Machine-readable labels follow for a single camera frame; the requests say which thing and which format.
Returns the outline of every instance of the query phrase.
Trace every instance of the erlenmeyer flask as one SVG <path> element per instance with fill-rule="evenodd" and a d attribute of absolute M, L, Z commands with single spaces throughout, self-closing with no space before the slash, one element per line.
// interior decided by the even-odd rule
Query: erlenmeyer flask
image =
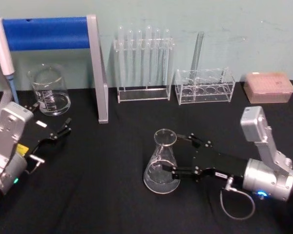
<path fill-rule="evenodd" d="M 164 171 L 162 165 L 177 166 L 172 145 L 177 140 L 177 135 L 169 129 L 158 130 L 154 135 L 156 149 L 146 167 L 144 183 L 157 194 L 168 194 L 174 191 L 180 180 L 172 179 L 171 172 Z"/>

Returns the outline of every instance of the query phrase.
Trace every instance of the blue padded bar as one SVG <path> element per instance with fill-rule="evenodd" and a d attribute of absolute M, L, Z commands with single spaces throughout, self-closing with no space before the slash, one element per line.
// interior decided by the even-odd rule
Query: blue padded bar
<path fill-rule="evenodd" d="M 11 51 L 89 48 L 87 18 L 4 19 Z"/>

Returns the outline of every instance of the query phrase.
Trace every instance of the glass beaker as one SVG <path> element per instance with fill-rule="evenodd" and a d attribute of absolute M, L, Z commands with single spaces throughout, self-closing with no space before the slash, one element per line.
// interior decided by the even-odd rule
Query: glass beaker
<path fill-rule="evenodd" d="M 62 70 L 57 64 L 40 64 L 27 73 L 39 109 L 47 116 L 61 115 L 70 107 Z"/>
<path fill-rule="evenodd" d="M 171 172 L 164 171 L 162 165 L 177 166 L 172 151 L 177 135 L 172 130 L 161 129 L 154 134 L 154 140 L 156 149 L 146 167 L 143 181 L 151 191 L 168 194 L 178 187 L 180 180 L 173 179 Z"/>

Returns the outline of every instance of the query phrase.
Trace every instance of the light blue wall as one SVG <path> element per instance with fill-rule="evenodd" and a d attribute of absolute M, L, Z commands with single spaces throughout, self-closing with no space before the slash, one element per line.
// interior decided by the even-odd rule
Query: light blue wall
<path fill-rule="evenodd" d="M 236 80 L 253 71 L 285 71 L 293 79 L 293 0 L 0 0 L 8 18 L 96 14 L 107 78 L 110 49 L 119 25 L 168 28 L 176 43 L 175 69 L 190 68 L 198 31 L 205 31 L 201 68 L 229 66 Z M 13 53 L 17 88 L 29 89 L 26 71 L 34 64 L 66 67 L 69 88 L 89 86 L 89 51 Z"/>

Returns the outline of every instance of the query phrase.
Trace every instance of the yellow label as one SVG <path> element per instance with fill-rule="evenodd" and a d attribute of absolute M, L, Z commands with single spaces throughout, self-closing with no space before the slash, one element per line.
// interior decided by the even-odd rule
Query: yellow label
<path fill-rule="evenodd" d="M 21 145 L 21 144 L 18 144 L 17 145 L 17 148 L 16 148 L 16 151 L 21 155 L 21 156 L 24 156 L 27 151 L 29 150 L 28 147 L 24 146 L 24 145 Z"/>

